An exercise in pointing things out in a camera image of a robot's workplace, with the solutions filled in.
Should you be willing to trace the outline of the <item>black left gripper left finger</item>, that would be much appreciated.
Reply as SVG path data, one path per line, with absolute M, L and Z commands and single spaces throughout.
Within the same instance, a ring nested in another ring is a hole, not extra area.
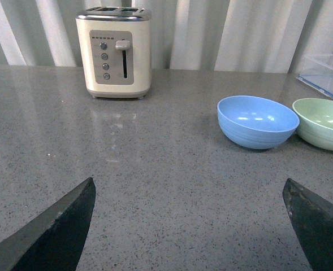
M 95 199 L 89 177 L 0 243 L 0 270 L 76 270 Z

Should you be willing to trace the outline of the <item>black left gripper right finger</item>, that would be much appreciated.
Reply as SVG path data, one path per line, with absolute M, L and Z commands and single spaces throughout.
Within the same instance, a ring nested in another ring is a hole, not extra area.
M 291 178 L 282 195 L 310 267 L 333 270 L 333 204 Z

